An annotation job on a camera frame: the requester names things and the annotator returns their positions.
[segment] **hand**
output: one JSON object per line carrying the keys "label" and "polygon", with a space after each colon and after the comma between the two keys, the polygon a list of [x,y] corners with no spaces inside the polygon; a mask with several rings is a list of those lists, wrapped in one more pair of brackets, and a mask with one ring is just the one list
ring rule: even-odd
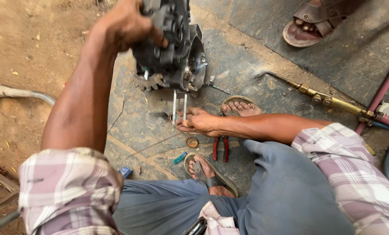
{"label": "hand", "polygon": [[179,131],[199,132],[208,137],[220,136],[218,131],[220,117],[207,113],[203,109],[196,107],[187,108],[187,118],[185,121],[182,119],[182,113],[179,115],[180,119],[176,121],[176,127]]}
{"label": "hand", "polygon": [[105,14],[94,29],[107,30],[108,38],[118,52],[127,51],[134,43],[151,39],[156,46],[166,48],[168,41],[162,30],[156,28],[152,20],[142,16],[142,0],[121,0]]}

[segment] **rolled-up sleeve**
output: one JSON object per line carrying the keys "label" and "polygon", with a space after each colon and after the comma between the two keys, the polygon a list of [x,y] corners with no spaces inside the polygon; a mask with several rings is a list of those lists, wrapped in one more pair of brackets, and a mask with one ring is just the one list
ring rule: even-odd
{"label": "rolled-up sleeve", "polygon": [[48,149],[19,169],[19,210],[28,234],[117,234],[117,172],[89,148]]}
{"label": "rolled-up sleeve", "polygon": [[321,169],[356,234],[389,235],[389,181],[374,166],[361,136],[333,123],[303,130],[292,147]]}

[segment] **red-handled pliers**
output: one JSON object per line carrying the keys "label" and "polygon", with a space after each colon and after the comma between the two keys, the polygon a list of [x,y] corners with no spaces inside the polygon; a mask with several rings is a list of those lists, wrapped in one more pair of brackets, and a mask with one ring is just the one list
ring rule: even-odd
{"label": "red-handled pliers", "polygon": [[213,141],[213,160],[218,160],[218,158],[217,158],[217,146],[218,146],[219,139],[221,137],[222,137],[223,143],[225,145],[223,161],[226,162],[226,161],[228,161],[228,156],[229,156],[228,136],[218,136]]}

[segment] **bare foot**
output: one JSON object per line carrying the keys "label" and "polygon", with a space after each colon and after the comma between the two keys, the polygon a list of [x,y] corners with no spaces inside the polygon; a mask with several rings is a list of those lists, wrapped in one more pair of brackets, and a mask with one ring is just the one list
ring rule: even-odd
{"label": "bare foot", "polygon": [[[206,175],[206,177],[209,178],[215,176],[215,172],[213,171],[213,168],[209,166],[209,164],[203,159],[202,156],[196,155],[194,156],[194,160],[200,162],[200,165],[202,166],[202,171]],[[192,174],[193,179],[199,179],[193,170],[194,163],[195,163],[194,161],[189,162],[189,168],[190,168],[189,171]],[[235,198],[234,195],[223,186],[213,186],[213,187],[208,187],[207,189],[209,190],[210,195],[229,196]]]}
{"label": "bare foot", "polygon": [[246,104],[244,102],[229,102],[222,105],[223,113],[228,116],[229,111],[235,111],[241,115],[241,117],[248,117],[262,114],[261,110],[255,104]]}

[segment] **motorcycle engine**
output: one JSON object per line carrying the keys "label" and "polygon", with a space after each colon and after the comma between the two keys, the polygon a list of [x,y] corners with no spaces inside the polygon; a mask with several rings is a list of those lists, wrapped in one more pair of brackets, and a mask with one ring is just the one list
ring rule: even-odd
{"label": "motorcycle engine", "polygon": [[146,40],[132,47],[140,88],[197,92],[205,84],[207,63],[200,28],[189,24],[189,0],[144,0],[142,14],[163,31],[168,46],[161,49]]}

